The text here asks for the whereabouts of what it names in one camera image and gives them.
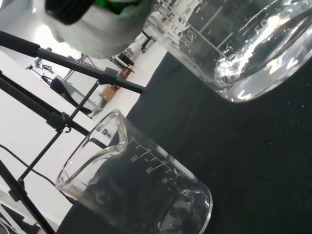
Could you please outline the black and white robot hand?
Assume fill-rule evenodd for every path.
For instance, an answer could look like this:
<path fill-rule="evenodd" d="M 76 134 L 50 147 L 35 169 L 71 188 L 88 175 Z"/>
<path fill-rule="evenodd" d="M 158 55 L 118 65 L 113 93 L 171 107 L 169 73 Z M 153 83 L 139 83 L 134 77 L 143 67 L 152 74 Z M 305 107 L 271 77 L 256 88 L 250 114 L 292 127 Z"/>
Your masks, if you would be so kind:
<path fill-rule="evenodd" d="M 151 0 L 38 0 L 37 14 L 55 40 L 104 59 L 123 52 L 143 31 Z"/>

